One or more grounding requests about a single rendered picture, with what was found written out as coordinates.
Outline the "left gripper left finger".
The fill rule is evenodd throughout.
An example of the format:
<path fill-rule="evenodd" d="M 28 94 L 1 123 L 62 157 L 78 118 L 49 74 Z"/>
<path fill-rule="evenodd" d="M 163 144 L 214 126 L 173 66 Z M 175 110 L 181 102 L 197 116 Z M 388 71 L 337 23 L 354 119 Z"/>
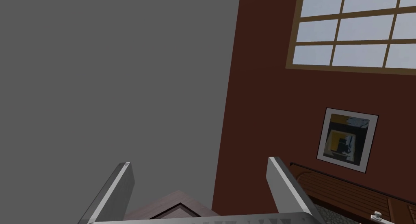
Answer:
<path fill-rule="evenodd" d="M 122 221 L 134 184 L 131 163 L 119 163 L 77 224 Z"/>

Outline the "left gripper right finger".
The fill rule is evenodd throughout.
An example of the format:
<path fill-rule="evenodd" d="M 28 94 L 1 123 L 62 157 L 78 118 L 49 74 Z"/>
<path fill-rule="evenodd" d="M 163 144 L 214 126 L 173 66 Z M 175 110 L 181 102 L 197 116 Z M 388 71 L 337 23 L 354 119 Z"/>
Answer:
<path fill-rule="evenodd" d="M 318 209 L 279 157 L 269 157 L 266 180 L 279 213 L 308 213 L 321 217 Z"/>

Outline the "brown wooden cabinet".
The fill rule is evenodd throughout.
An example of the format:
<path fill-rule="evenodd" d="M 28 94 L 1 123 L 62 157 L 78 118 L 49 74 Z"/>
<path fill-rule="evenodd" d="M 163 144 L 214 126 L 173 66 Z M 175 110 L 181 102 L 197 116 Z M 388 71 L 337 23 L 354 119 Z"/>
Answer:
<path fill-rule="evenodd" d="M 361 224 L 380 224 L 371 220 L 376 211 L 394 224 L 416 224 L 416 204 L 388 194 L 291 163 L 289 170 L 313 203 Z"/>

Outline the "white framed abstract picture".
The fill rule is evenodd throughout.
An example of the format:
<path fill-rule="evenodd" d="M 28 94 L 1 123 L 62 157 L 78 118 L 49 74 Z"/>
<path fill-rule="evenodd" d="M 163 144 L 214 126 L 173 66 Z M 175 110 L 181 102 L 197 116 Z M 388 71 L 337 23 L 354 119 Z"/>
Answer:
<path fill-rule="evenodd" d="M 378 115 L 326 108 L 317 159 L 366 173 Z"/>

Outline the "silver faucet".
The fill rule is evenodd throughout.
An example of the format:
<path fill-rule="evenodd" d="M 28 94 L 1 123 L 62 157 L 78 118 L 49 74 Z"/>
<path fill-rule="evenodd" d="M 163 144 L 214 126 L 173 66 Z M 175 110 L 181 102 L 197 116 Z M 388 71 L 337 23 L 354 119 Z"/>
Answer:
<path fill-rule="evenodd" d="M 381 218 L 381 213 L 378 211 L 375 211 L 374 214 L 371 215 L 370 220 L 379 224 L 395 224 L 393 222 Z"/>

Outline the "wooden framed window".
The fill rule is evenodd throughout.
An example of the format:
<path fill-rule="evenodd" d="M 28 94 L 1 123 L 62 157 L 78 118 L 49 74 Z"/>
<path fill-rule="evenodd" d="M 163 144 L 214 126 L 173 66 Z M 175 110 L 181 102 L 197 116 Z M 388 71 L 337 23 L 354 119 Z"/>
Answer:
<path fill-rule="evenodd" d="M 286 68 L 416 75 L 416 0 L 297 0 Z"/>

